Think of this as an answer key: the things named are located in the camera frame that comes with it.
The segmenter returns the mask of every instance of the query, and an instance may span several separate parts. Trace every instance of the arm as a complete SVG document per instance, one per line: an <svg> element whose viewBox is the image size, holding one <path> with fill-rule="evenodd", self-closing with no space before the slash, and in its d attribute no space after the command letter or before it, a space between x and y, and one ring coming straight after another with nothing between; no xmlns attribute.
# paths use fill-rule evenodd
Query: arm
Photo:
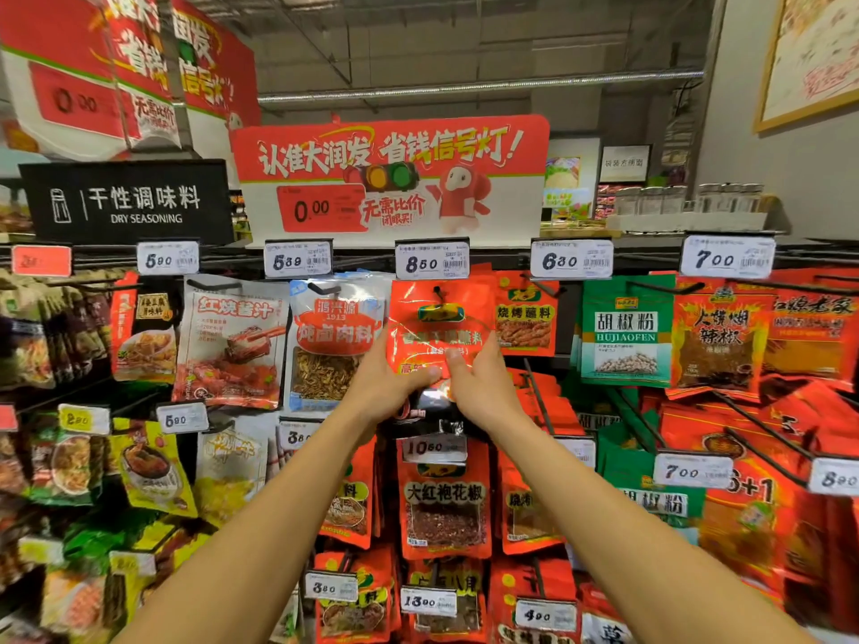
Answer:
<svg viewBox="0 0 859 644"><path fill-rule="evenodd" d="M814 639L733 572L582 464L521 410L498 341L471 370L448 350L457 405L513 460L639 642ZM646 543L633 546L630 534Z"/></svg>
<svg viewBox="0 0 859 644"><path fill-rule="evenodd" d="M283 470L165 581L117 644L268 641L355 449L440 371L395 375L380 338L343 401Z"/></svg>

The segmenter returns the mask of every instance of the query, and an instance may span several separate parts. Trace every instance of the salt shaker icon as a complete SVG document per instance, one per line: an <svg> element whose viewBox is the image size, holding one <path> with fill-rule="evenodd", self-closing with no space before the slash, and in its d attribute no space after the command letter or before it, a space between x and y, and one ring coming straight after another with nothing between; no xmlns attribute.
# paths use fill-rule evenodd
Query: salt shaker icon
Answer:
<svg viewBox="0 0 859 644"><path fill-rule="evenodd" d="M51 188L51 208L54 213L54 223L71 223L69 204L65 201L65 192Z"/></svg>

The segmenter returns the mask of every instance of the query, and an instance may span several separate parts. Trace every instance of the forearm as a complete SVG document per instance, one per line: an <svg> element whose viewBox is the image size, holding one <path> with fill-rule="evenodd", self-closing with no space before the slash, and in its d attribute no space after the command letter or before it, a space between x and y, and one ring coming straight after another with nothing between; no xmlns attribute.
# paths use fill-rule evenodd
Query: forearm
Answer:
<svg viewBox="0 0 859 644"><path fill-rule="evenodd" d="M639 642L813 641L760 593L629 501L526 416L498 425L492 438Z"/></svg>
<svg viewBox="0 0 859 644"><path fill-rule="evenodd" d="M119 644L266 642L362 433L335 411L289 464L158 589Z"/></svg>

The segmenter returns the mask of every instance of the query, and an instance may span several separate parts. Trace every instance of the yellow packet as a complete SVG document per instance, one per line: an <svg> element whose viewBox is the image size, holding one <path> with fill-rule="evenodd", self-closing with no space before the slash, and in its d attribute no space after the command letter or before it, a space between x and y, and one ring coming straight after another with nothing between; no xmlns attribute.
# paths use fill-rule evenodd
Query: yellow packet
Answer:
<svg viewBox="0 0 859 644"><path fill-rule="evenodd" d="M110 436L110 448L129 503L196 518L197 507L188 477L179 463L176 436L162 432L157 422L128 418L114 418L113 428L126 432Z"/></svg>

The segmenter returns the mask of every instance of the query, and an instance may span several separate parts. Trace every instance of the person's left hand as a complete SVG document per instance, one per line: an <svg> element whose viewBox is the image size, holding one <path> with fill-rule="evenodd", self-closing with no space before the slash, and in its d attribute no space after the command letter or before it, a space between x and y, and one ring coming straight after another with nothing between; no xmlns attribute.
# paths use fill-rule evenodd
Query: person's left hand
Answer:
<svg viewBox="0 0 859 644"><path fill-rule="evenodd" d="M383 330L352 378L349 390L340 401L338 412L357 419L364 434L361 443L373 437L376 425L394 415L409 394L434 384L442 377L442 369L424 367L406 375L397 375L387 363L387 331Z"/></svg>

